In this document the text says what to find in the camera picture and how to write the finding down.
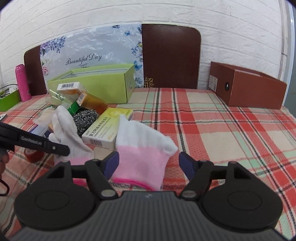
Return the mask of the person's left hand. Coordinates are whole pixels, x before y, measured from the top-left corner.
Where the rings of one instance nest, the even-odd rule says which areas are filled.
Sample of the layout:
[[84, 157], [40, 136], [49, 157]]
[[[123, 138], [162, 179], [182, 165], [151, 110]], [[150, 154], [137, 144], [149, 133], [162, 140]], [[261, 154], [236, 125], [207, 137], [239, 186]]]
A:
[[6, 169], [6, 164], [9, 162], [9, 154], [6, 150], [1, 149], [0, 151], [0, 176], [4, 173]]

